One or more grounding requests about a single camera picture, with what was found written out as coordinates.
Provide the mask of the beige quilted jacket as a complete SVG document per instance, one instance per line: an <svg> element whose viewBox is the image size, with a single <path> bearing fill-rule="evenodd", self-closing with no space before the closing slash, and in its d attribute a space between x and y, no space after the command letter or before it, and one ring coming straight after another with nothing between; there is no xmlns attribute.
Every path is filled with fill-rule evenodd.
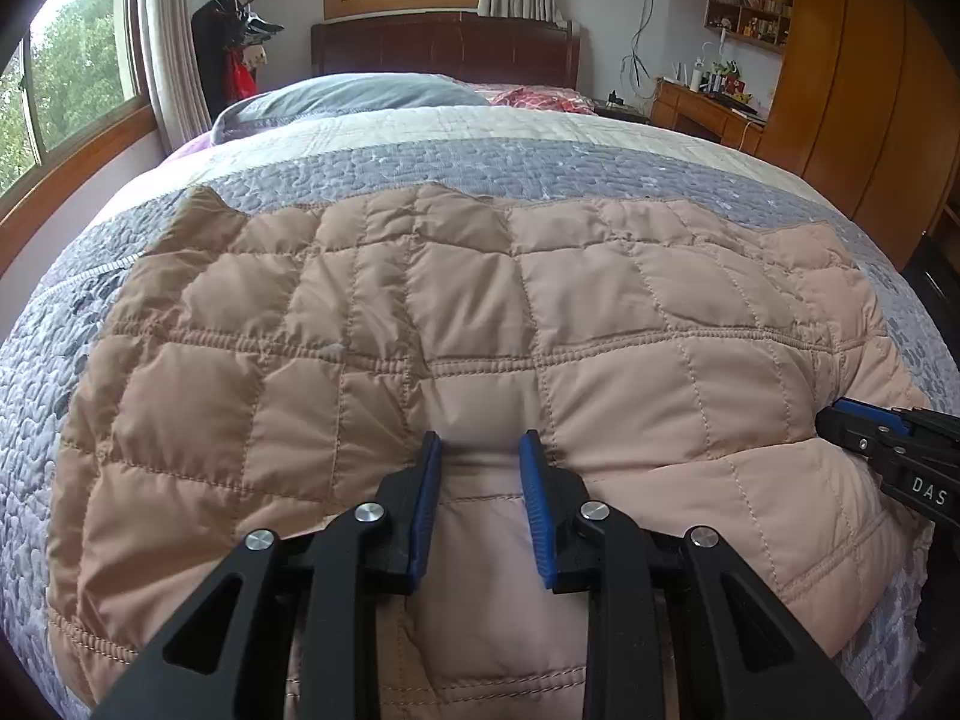
<svg viewBox="0 0 960 720"><path fill-rule="evenodd" d="M643 527L709 525L825 652L921 532L817 436L923 403L825 223L442 185L247 215L202 188L130 271L71 397L49 621L96 704L251 530L324 527L444 444L427 577L377 615L391 718L573 718L586 605L542 587L517 444Z"/></svg>

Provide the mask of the coat rack with clothes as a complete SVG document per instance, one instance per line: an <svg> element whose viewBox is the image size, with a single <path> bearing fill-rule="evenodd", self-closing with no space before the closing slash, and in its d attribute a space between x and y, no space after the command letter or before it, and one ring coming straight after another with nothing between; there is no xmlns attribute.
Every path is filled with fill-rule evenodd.
<svg viewBox="0 0 960 720"><path fill-rule="evenodd" d="M214 121L231 104L259 93L265 44L283 26L262 20L252 0L206 0L190 16L190 29L206 112Z"/></svg>

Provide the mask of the wooden wardrobe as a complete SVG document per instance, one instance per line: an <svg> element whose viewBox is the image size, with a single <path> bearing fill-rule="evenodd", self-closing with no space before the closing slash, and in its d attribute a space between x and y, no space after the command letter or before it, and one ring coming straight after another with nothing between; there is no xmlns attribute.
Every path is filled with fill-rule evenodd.
<svg viewBox="0 0 960 720"><path fill-rule="evenodd" d="M910 0L794 0L760 160L905 266L958 171L958 75Z"/></svg>

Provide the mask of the wooden desk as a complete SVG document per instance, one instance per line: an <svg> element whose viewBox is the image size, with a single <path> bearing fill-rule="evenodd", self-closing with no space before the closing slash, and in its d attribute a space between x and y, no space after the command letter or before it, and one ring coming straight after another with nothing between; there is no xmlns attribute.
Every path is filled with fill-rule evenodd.
<svg viewBox="0 0 960 720"><path fill-rule="evenodd" d="M752 121L740 110L664 78L656 82L649 119L656 127L719 143L750 156L757 156L765 132L763 122Z"/></svg>

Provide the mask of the grey floral quilted bedspread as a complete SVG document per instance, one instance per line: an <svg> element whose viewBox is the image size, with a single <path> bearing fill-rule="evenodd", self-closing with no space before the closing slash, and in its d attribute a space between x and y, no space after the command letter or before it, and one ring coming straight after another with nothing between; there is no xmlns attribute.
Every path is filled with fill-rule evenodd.
<svg viewBox="0 0 960 720"><path fill-rule="evenodd" d="M62 427L130 271L202 188L260 215L394 188L442 185L528 205L613 199L690 202L750 229L825 223L867 278L923 403L958 406L958 371L896 266L799 177L662 128L502 107L378 110L299 121L169 160L133 179L50 267L2 346L2 629L59 715L85 704L50 646L49 527ZM853 639L828 653L872 715L908 704L914 615L929 530Z"/></svg>

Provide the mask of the red patterned cloth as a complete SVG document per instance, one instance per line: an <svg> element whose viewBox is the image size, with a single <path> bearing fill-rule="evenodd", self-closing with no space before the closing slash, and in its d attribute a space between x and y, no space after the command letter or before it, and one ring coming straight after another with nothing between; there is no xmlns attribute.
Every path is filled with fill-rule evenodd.
<svg viewBox="0 0 960 720"><path fill-rule="evenodd" d="M514 109L551 110L565 114L594 115L594 104L574 89L548 86L513 86L496 94L491 104Z"/></svg>

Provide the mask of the dark wooden headboard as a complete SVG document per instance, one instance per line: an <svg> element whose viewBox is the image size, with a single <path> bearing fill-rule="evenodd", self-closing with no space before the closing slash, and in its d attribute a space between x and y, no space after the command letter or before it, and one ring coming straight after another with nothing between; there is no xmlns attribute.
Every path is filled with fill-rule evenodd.
<svg viewBox="0 0 960 720"><path fill-rule="evenodd" d="M579 28L548 21L423 11L319 23L313 73L439 73L467 83L578 84Z"/></svg>

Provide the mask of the light side curtain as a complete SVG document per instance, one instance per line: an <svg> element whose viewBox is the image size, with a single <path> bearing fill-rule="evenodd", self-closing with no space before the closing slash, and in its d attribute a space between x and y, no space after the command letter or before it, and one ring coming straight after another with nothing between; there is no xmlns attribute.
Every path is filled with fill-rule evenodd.
<svg viewBox="0 0 960 720"><path fill-rule="evenodd" d="M137 0L146 94L167 153L210 127L189 0Z"/></svg>

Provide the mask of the grey pillow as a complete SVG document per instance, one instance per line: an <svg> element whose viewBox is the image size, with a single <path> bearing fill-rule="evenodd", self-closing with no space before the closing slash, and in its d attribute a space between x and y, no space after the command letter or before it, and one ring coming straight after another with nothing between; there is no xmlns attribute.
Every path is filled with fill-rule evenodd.
<svg viewBox="0 0 960 720"><path fill-rule="evenodd" d="M475 89L431 73L334 73L241 99L213 124L212 143L251 137L301 119L416 107L488 106Z"/></svg>

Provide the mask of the large side window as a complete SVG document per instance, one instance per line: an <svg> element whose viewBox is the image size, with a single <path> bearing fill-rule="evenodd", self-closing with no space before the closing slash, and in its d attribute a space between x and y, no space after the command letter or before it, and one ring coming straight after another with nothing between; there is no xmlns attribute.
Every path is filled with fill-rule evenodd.
<svg viewBox="0 0 960 720"><path fill-rule="evenodd" d="M2 68L2 266L156 128L139 0L43 0Z"/></svg>

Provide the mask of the wall shelf with items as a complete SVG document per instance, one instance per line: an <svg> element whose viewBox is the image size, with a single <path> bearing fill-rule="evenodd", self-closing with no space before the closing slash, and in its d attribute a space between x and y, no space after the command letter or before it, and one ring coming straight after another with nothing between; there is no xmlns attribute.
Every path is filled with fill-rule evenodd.
<svg viewBox="0 0 960 720"><path fill-rule="evenodd" d="M794 0L708 0L704 26L778 54L786 52Z"/></svg>

